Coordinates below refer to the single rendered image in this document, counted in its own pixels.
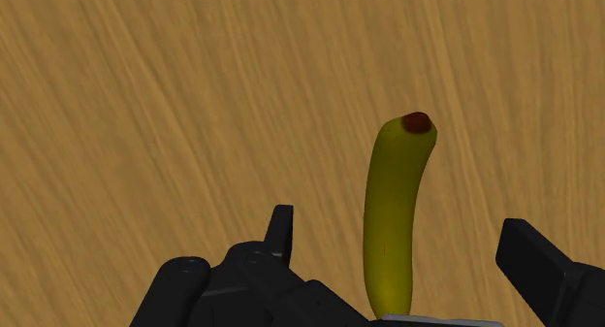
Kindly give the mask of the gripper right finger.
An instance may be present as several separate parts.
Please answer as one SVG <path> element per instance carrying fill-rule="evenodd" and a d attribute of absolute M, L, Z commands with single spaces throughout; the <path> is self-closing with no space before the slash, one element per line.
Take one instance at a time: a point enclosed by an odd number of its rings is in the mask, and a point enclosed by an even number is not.
<path fill-rule="evenodd" d="M 605 327 L 605 270 L 571 260 L 526 220 L 503 221 L 495 262 L 545 327 Z"/>

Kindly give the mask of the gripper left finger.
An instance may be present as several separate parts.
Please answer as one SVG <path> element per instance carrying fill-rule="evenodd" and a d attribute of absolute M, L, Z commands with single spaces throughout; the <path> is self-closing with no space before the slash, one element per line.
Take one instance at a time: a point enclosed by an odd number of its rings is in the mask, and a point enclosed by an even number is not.
<path fill-rule="evenodd" d="M 265 238 L 231 246 L 215 267 L 196 256 L 164 263 L 129 327 L 369 327 L 325 284 L 289 268 L 293 213 L 275 206 Z"/>

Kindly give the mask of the yellow-green banana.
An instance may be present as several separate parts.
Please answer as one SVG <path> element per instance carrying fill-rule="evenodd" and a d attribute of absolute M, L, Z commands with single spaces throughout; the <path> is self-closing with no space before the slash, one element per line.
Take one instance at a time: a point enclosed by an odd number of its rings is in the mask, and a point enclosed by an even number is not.
<path fill-rule="evenodd" d="M 384 123 L 366 178 L 363 263 L 374 315 L 410 313 L 412 241 L 417 197 L 436 143 L 430 117 L 414 112 Z"/>

